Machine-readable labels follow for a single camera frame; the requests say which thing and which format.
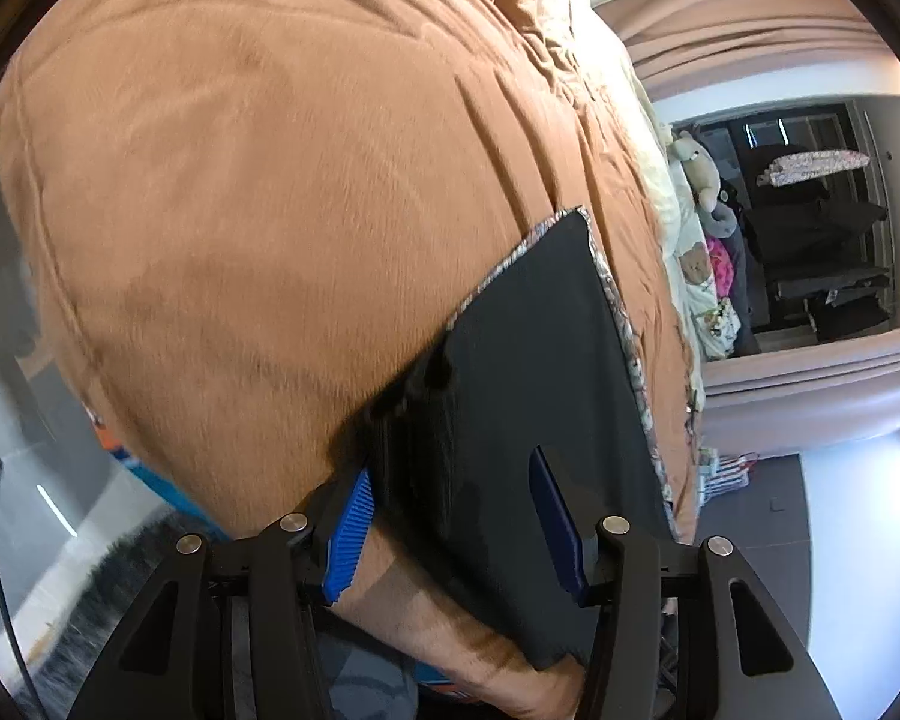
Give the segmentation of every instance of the patterned fabric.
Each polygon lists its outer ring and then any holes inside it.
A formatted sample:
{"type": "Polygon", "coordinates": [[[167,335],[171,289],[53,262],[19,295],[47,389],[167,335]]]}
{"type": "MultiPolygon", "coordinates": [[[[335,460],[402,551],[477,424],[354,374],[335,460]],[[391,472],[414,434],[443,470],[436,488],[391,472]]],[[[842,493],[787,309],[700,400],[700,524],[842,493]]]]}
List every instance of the patterned fabric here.
{"type": "Polygon", "coordinates": [[[869,156],[859,151],[833,149],[832,151],[804,151],[787,154],[770,162],[770,167],[756,177],[757,186],[783,187],[811,178],[820,178],[844,170],[857,170],[869,165],[869,156]]]}
{"type": "MultiPolygon", "coordinates": [[[[597,271],[597,276],[600,277],[602,288],[604,288],[604,295],[607,298],[607,304],[610,305],[613,323],[616,325],[617,333],[620,336],[620,344],[624,350],[624,356],[626,357],[626,371],[628,372],[629,381],[631,382],[631,389],[634,391],[634,398],[636,398],[637,410],[639,410],[640,413],[643,432],[647,437],[647,447],[648,450],[650,450],[650,461],[653,463],[653,470],[656,473],[656,478],[659,480],[660,490],[663,493],[663,500],[667,504],[664,507],[667,514],[667,522],[670,524],[671,533],[674,536],[677,536],[677,525],[674,523],[673,513],[674,493],[670,487],[670,483],[667,481],[667,471],[664,469],[663,459],[660,457],[660,450],[656,443],[656,432],[655,429],[653,429],[653,414],[650,412],[650,399],[647,395],[647,378],[644,375],[643,364],[640,362],[640,355],[637,351],[634,327],[632,327],[629,317],[626,315],[623,298],[621,298],[620,290],[617,289],[616,281],[613,279],[612,272],[610,272],[610,265],[607,264],[607,258],[605,258],[604,254],[600,251],[600,248],[597,247],[597,242],[593,237],[593,230],[590,225],[590,215],[587,213],[586,208],[578,207],[562,209],[557,211],[552,217],[545,218],[541,223],[535,225],[533,229],[530,230],[530,234],[528,234],[523,241],[519,242],[519,244],[516,245],[516,248],[506,256],[496,268],[490,271],[490,275],[482,280],[480,285],[477,286],[477,289],[473,290],[473,292],[463,300],[460,307],[458,307],[453,316],[450,317],[449,322],[446,324],[446,328],[448,331],[452,330],[457,323],[457,319],[460,318],[460,315],[466,310],[467,306],[473,302],[474,298],[477,298],[477,295],[480,295],[480,293],[482,293],[482,291],[485,290],[497,276],[533,248],[533,246],[536,245],[540,239],[546,235],[547,231],[559,220],[570,214],[580,214],[586,220],[587,237],[590,243],[590,256],[593,258],[593,266],[597,271]]],[[[727,300],[722,300],[721,303],[727,303],[727,305],[730,304],[727,300]]],[[[736,329],[733,330],[733,335],[736,336],[736,330],[739,329],[740,322],[736,319],[736,314],[732,314],[732,319],[737,322],[736,329]]],[[[715,318],[715,323],[721,322],[725,325],[725,319],[722,317],[715,318]]]]}
{"type": "Polygon", "coordinates": [[[740,317],[730,305],[730,298],[721,298],[717,307],[707,311],[701,317],[694,317],[697,322],[703,324],[706,333],[721,346],[730,345],[736,341],[740,332],[740,317]]]}
{"type": "Polygon", "coordinates": [[[722,458],[717,450],[701,447],[697,464],[700,507],[718,495],[741,490],[749,485],[749,470],[754,467],[756,460],[756,455],[752,454],[722,458]]]}
{"type": "Polygon", "coordinates": [[[710,255],[717,298],[726,298],[730,295],[730,287],[733,286],[733,262],[730,260],[730,254],[719,238],[709,235],[706,236],[706,251],[710,255]]]}

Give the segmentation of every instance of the metal screw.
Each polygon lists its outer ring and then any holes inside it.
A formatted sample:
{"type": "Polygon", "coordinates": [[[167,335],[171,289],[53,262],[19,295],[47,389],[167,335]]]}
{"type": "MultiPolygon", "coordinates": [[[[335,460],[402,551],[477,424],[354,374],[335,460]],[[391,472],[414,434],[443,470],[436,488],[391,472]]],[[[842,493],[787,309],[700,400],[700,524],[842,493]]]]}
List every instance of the metal screw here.
{"type": "Polygon", "coordinates": [[[176,550],[181,555],[193,555],[202,544],[203,539],[196,533],[187,533],[186,536],[180,536],[180,540],[176,543],[176,550]]]}
{"type": "Polygon", "coordinates": [[[720,555],[721,557],[726,557],[733,552],[733,544],[730,543],[730,539],[724,538],[723,536],[713,536],[712,538],[708,538],[706,547],[714,555],[720,555]]]}
{"type": "Polygon", "coordinates": [[[613,517],[604,517],[602,526],[607,533],[613,533],[615,536],[623,536],[629,531],[629,522],[623,517],[617,517],[616,514],[613,517]]]}
{"type": "Polygon", "coordinates": [[[280,518],[280,529],[287,533],[299,533],[307,527],[307,515],[300,512],[285,514],[280,518]]]}

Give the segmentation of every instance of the black clothing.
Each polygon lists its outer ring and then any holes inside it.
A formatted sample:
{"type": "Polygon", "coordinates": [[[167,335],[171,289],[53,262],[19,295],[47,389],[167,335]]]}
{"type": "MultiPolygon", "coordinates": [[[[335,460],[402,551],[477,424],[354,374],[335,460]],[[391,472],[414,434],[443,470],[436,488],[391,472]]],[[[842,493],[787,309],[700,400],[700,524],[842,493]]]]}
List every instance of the black clothing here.
{"type": "Polygon", "coordinates": [[[767,268],[833,259],[845,242],[885,218],[887,210],[869,202],[770,205],[746,212],[754,256],[767,268]]]}
{"type": "Polygon", "coordinates": [[[845,303],[851,303],[854,300],[859,300],[860,298],[869,298],[871,295],[876,297],[876,293],[879,291],[878,287],[847,287],[845,290],[838,290],[833,298],[829,301],[829,305],[836,308],[837,306],[842,306],[845,303]]]}
{"type": "Polygon", "coordinates": [[[873,265],[797,266],[773,271],[775,295],[778,298],[810,298],[816,293],[843,290],[848,287],[888,287],[887,269],[873,265]]]}
{"type": "Polygon", "coordinates": [[[559,220],[491,281],[371,414],[375,495],[410,552],[536,668],[586,663],[599,610],[557,583],[530,452],[596,511],[672,538],[586,220],[559,220]]]}
{"type": "Polygon", "coordinates": [[[746,242],[740,226],[722,239],[730,261],[733,263],[733,283],[730,285],[730,305],[740,319],[740,330],[733,341],[733,356],[746,357],[759,354],[760,344],[754,336],[751,305],[749,304],[749,282],[746,280],[746,242]]]}
{"type": "Polygon", "coordinates": [[[875,296],[859,298],[839,306],[823,305],[817,301],[810,306],[817,341],[839,341],[862,330],[868,330],[890,315],[880,308],[875,296]]]}

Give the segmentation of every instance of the hanging clothes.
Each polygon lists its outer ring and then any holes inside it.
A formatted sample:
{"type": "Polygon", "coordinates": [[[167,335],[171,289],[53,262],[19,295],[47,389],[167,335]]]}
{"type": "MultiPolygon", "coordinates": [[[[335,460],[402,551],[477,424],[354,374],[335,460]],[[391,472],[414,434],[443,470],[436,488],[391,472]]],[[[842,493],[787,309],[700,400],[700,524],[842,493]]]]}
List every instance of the hanging clothes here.
{"type": "Polygon", "coordinates": [[[887,209],[869,202],[770,205],[746,212],[754,256],[767,268],[836,260],[845,242],[885,218],[887,209]]]}
{"type": "Polygon", "coordinates": [[[733,261],[730,259],[724,243],[711,235],[706,236],[706,251],[710,255],[710,266],[713,268],[717,298],[729,298],[730,288],[733,286],[733,261]]]}
{"type": "Polygon", "coordinates": [[[814,301],[810,305],[810,319],[820,343],[839,341],[840,338],[876,327],[889,318],[890,315],[880,308],[874,295],[839,306],[826,305],[823,300],[814,301]]]}
{"type": "Polygon", "coordinates": [[[869,298],[870,296],[875,298],[880,289],[881,287],[848,287],[845,290],[833,290],[827,293],[826,304],[836,308],[860,298],[869,298]]]}
{"type": "Polygon", "coordinates": [[[756,177],[757,186],[784,187],[832,175],[844,170],[857,170],[869,165],[869,156],[849,149],[831,149],[830,151],[804,151],[797,154],[779,156],[756,177]]]}
{"type": "Polygon", "coordinates": [[[764,146],[756,146],[740,155],[740,167],[746,177],[751,208],[764,205],[797,205],[830,199],[830,192],[818,178],[783,187],[770,184],[764,186],[757,181],[757,178],[770,168],[770,163],[778,157],[807,151],[810,149],[799,143],[765,143],[764,146]]]}
{"type": "MultiPolygon", "coordinates": [[[[739,226],[726,238],[721,240],[727,254],[730,255],[730,261],[733,264],[733,283],[730,285],[730,304],[737,312],[740,319],[740,330],[737,332],[736,340],[733,342],[733,356],[746,357],[749,354],[760,354],[760,344],[754,336],[754,311],[751,308],[751,290],[748,281],[748,259],[754,257],[746,252],[746,242],[744,241],[743,231],[739,226]]],[[[766,301],[767,291],[763,289],[761,281],[758,296],[763,296],[766,301]]]]}
{"type": "Polygon", "coordinates": [[[856,286],[888,287],[886,268],[873,265],[840,265],[838,263],[775,271],[775,295],[778,298],[808,298],[815,293],[829,293],[856,286]]]}

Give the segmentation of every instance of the stuffed animal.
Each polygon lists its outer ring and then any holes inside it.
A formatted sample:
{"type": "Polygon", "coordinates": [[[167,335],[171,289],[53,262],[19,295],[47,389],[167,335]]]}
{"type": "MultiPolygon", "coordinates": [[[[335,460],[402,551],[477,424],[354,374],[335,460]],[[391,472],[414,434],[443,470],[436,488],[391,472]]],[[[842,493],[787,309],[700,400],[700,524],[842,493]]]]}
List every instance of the stuffed animal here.
{"type": "Polygon", "coordinates": [[[670,144],[670,150],[682,163],[687,181],[697,195],[697,202],[703,210],[712,214],[720,194],[720,170],[717,170],[713,157],[685,130],[670,144]]]}
{"type": "Polygon", "coordinates": [[[721,191],[720,199],[714,203],[712,213],[707,213],[701,205],[697,206],[697,218],[700,219],[700,226],[704,233],[713,238],[729,238],[737,228],[736,215],[725,204],[726,199],[727,192],[721,191]]]}

